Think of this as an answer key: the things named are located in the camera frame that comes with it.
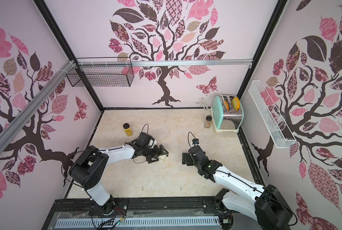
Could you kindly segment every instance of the wire basket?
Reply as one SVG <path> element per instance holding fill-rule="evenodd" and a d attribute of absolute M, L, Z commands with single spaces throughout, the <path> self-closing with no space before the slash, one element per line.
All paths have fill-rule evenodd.
<path fill-rule="evenodd" d="M 262 92 L 265 92 L 268 95 L 266 99 L 262 98 L 260 94 Z M 268 91 L 265 89 L 263 83 L 260 80 L 253 80 L 249 88 L 249 93 L 255 105 L 257 106 L 261 117 L 263 118 L 265 126 L 267 127 L 276 148 L 288 148 L 289 146 L 293 145 L 296 142 L 296 138 L 288 127 L 284 116 L 282 116 L 282 114 L 279 112 L 277 105 L 273 103 L 273 106 L 276 107 L 276 111 L 278 111 L 279 113 L 279 115 L 275 119 L 266 104 L 267 100 L 272 100 L 273 102 L 273 99 L 271 98 Z M 283 122 L 285 123 L 284 127 L 287 127 L 291 133 L 291 136 L 289 138 L 285 137 L 280 129 L 280 127 L 283 126 Z"/>
<path fill-rule="evenodd" d="M 85 74 L 92 86 L 130 87 L 134 79 L 131 62 L 125 64 L 79 63 L 78 68 Z M 72 86 L 84 86 L 75 68 L 66 74 Z"/>

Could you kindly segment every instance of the wall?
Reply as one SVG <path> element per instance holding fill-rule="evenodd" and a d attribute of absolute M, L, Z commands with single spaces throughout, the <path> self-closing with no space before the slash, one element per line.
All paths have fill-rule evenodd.
<path fill-rule="evenodd" d="M 265 182 L 299 218 L 291 229 L 342 229 L 342 0 L 291 0 L 253 80 L 297 139 L 277 149 L 245 92 L 243 129 Z"/>
<path fill-rule="evenodd" d="M 0 1 L 0 133 L 65 62 L 33 1 Z M 62 162 L 67 174 L 98 117 L 85 88 L 63 80 L 0 155 L 0 229 L 42 227 L 68 186 Z"/>
<path fill-rule="evenodd" d="M 276 2 L 56 0 L 47 5 L 76 57 L 96 62 L 111 59 L 89 57 L 253 58 Z M 195 107 L 201 97 L 236 94 L 247 69 L 247 65 L 137 67 L 130 88 L 95 90 L 104 107 Z"/>

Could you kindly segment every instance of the power cord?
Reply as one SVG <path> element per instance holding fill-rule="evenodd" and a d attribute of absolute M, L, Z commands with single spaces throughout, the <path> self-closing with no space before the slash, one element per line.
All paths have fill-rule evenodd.
<path fill-rule="evenodd" d="M 250 185 L 249 185 L 248 183 L 246 183 L 245 181 L 240 180 L 239 178 L 237 178 L 237 177 L 231 175 L 230 173 L 226 173 L 226 172 L 219 171 L 219 170 L 216 170 L 216 172 L 224 173 L 224 174 L 227 174 L 228 176 L 231 176 L 231 177 L 233 177 L 233 178 L 235 178 L 235 179 L 238 179 L 239 181 L 241 181 L 242 183 L 244 183 L 244 184 L 246 184 L 247 186 L 251 187 L 252 189 L 254 189 L 254 190 L 260 192 L 260 193 L 263 194 L 264 196 L 267 196 L 268 198 L 270 198 L 270 199 L 276 201 L 277 203 L 279 203 L 280 205 L 284 206 L 284 207 L 285 207 L 289 212 L 291 212 L 291 213 L 295 216 L 295 218 L 296 218 L 296 222 L 295 222 L 294 224 L 288 224 L 288 226 L 293 226 L 293 225 L 297 224 L 297 216 L 296 216 L 296 214 L 295 214 L 291 209 L 289 209 L 289 208 L 286 207 L 285 205 L 281 204 L 278 200 L 276 200 L 276 199 L 274 199 L 274 198 L 272 198 L 272 197 L 270 197 L 270 196 L 264 194 L 263 192 L 257 190 L 257 188 L 254 188 L 254 187 L 250 186 Z"/>

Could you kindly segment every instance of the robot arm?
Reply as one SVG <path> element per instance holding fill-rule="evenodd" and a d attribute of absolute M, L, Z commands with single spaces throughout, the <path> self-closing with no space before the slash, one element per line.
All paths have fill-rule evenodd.
<path fill-rule="evenodd" d="M 220 211 L 238 211 L 255 219 L 263 229 L 287 228 L 293 212 L 276 187 L 250 182 L 218 161 L 209 160 L 199 146 L 198 139 L 193 139 L 189 154 L 201 176 L 228 188 L 215 196 L 215 204 Z"/>
<path fill-rule="evenodd" d="M 145 156 L 148 163 L 159 161 L 168 151 L 149 134 L 141 132 L 139 137 L 122 146 L 99 149 L 88 146 L 69 169 L 69 175 L 78 182 L 87 194 L 103 209 L 105 214 L 113 210 L 113 198 L 100 182 L 104 168 L 116 161 Z"/>

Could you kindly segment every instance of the beige floor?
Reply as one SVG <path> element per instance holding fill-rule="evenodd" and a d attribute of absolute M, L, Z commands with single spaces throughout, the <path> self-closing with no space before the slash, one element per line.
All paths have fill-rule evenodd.
<path fill-rule="evenodd" d="M 170 149 L 166 162 L 148 164 L 122 160 L 108 165 L 101 181 L 113 197 L 214 196 L 223 186 L 206 180 L 194 166 L 181 164 L 187 152 L 187 134 L 191 131 L 200 141 L 210 160 L 217 160 L 236 174 L 253 181 L 238 136 L 233 132 L 216 133 L 204 128 L 203 109 L 107 110 L 104 112 L 91 145 L 109 148 L 122 145 L 139 135 L 144 124 L 149 134 Z M 127 137 L 123 124 L 129 123 L 133 136 Z M 142 162 L 137 157 L 135 162 Z M 87 198 L 85 191 L 72 186 L 68 198 Z"/>

